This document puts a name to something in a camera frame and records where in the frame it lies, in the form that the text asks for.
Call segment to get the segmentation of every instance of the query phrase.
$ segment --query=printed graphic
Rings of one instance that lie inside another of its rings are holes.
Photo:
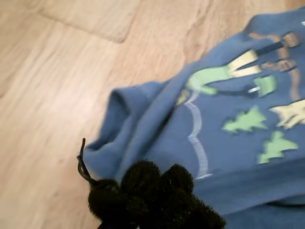
[[[196,179],[203,179],[205,177],[209,177],[212,174],[208,174],[208,159],[204,150],[203,145],[201,144],[200,140],[197,138],[198,134],[202,128],[202,117],[199,108],[193,104],[198,98],[198,92],[193,92],[191,98],[185,102],[185,105],[192,113],[193,116],[193,130],[191,134],[188,136],[188,139],[192,146],[194,147],[194,151],[198,156],[198,163],[199,163],[199,172],[197,174]]]
[[[305,124],[305,100],[287,106],[276,106],[270,110],[279,116],[277,126],[283,126],[284,129],[290,129],[298,123]]]
[[[259,156],[259,164],[268,163],[270,158],[283,157],[284,150],[298,149],[297,144],[282,137],[282,132],[274,131],[271,139],[264,142],[264,153]]]
[[[187,99],[188,96],[189,96],[189,92],[187,90],[183,89],[180,93],[180,96],[178,97],[178,99],[176,101],[176,106],[183,103]]]
[[[262,64],[262,68],[280,72],[288,71],[291,78],[290,98],[293,101],[299,100],[300,95],[298,90],[300,74],[296,68],[295,61],[289,59],[289,49],[299,45],[297,36],[292,32],[286,34],[282,38],[277,35],[258,35],[256,33],[250,33],[249,36],[255,39],[270,38],[274,43],[280,43],[283,41],[284,46],[277,49],[277,54],[280,61],[277,63],[266,62]]]
[[[195,72],[190,76],[186,84],[186,88],[203,94],[215,95],[217,94],[217,90],[207,86],[208,83],[260,73],[261,70],[258,65],[237,70],[238,68],[256,60],[257,56],[255,51],[249,50],[241,56],[237,57],[228,65],[214,68],[205,68]]]
[[[249,99],[254,99],[259,97],[258,91],[260,87],[255,84],[246,85],[240,91],[222,91],[218,90],[219,95],[226,95],[226,96],[242,96]]]
[[[252,107],[248,113],[240,112],[235,120],[226,122],[222,130],[229,131],[231,133],[237,133],[237,130],[244,130],[251,132],[253,128],[267,129],[263,121],[266,118],[259,112],[257,106]]]
[[[275,91],[275,79],[272,75],[255,78],[254,83],[260,97]]]

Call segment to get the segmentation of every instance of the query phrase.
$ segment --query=sweatshirt sleeve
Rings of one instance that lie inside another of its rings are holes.
[[[138,120],[165,84],[148,82],[112,91],[98,138],[83,155],[94,174],[113,178]]]

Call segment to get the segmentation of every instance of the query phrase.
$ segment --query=blue fabric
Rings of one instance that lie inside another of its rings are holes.
[[[305,208],[267,203],[305,203],[304,77],[305,8],[254,16],[171,80],[114,90],[84,162],[117,180],[137,160],[178,163],[227,229],[303,228]]]

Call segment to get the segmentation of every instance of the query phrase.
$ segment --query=wooden floor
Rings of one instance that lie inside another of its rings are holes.
[[[112,88],[166,80],[305,0],[0,0],[0,228],[95,229],[77,172]]]

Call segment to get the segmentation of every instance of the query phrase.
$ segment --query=drawstring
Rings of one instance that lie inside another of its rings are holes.
[[[85,163],[84,163],[84,160],[83,160],[83,153],[84,153],[84,148],[85,148],[85,143],[86,143],[86,138],[83,138],[82,139],[82,144],[81,144],[81,150],[80,150],[80,155],[77,156],[77,159],[78,159],[78,166],[77,166],[77,169],[78,169],[78,172],[79,174],[89,182],[90,185],[96,185],[98,182],[94,179],[91,178],[86,166],[85,166]]]

